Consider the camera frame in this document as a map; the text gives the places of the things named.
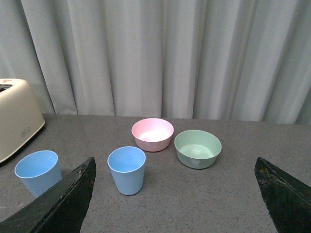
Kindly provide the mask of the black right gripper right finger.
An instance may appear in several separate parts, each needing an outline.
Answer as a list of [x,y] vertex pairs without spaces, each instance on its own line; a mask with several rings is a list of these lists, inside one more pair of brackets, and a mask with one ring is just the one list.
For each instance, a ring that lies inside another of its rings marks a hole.
[[311,188],[261,157],[254,172],[277,232],[309,233]]

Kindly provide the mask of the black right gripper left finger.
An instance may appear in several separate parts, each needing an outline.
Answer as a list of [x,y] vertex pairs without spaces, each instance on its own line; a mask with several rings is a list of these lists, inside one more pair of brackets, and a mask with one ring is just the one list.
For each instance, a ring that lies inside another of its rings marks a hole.
[[2,233],[78,233],[96,178],[94,157],[0,224]]

